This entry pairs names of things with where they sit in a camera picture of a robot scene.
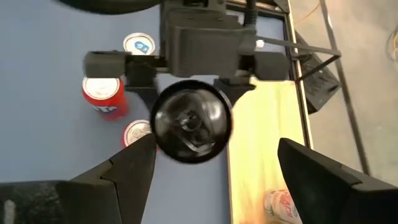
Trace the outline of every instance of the floor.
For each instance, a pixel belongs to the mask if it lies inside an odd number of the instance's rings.
[[[398,1],[360,2],[326,0],[371,175],[398,186],[398,62],[386,56],[386,42],[398,25]],[[317,3],[291,0],[295,21]],[[295,28],[310,45],[330,47],[320,7]],[[341,90],[310,122],[315,150],[361,170]]]

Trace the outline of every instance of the white can lid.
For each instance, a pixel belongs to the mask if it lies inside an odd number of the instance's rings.
[[[149,121],[147,120],[133,121],[124,130],[124,136],[123,136],[124,145],[128,146],[149,133],[150,133]]]
[[[83,91],[96,100],[107,100],[114,96],[120,87],[118,78],[87,78],[83,79]]]
[[[123,48],[133,55],[150,55],[155,50],[155,41],[143,33],[133,33],[124,38]]]

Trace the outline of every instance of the light wood board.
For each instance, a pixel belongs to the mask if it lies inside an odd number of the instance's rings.
[[[280,138],[304,144],[296,85],[292,81],[253,81],[233,108],[229,140],[229,195],[232,223],[270,223],[264,194],[286,189],[277,149]]]

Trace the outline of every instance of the soda can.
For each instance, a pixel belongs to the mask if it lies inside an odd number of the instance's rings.
[[[124,85],[120,78],[84,78],[83,96],[98,114],[115,121],[129,112]]]
[[[155,50],[155,41],[143,33],[133,33],[124,38],[123,48],[132,55],[151,55]]]
[[[302,224],[299,212],[288,190],[270,190],[266,193],[264,207],[268,214],[292,224]]]
[[[130,123],[123,132],[122,147],[125,148],[141,137],[150,133],[150,124],[147,120],[137,120]]]

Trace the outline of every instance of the blue table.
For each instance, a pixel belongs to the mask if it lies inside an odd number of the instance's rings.
[[[281,21],[257,24],[259,35],[283,39]],[[52,1],[3,0],[0,30],[0,182],[71,179],[117,153],[127,124],[149,118],[143,102],[126,93],[130,114],[103,121],[82,97],[82,59],[90,50],[122,50],[133,32],[159,46],[158,7],[99,16]],[[177,80],[159,75],[160,91]],[[159,152],[142,222],[230,223],[226,152],[195,166]]]

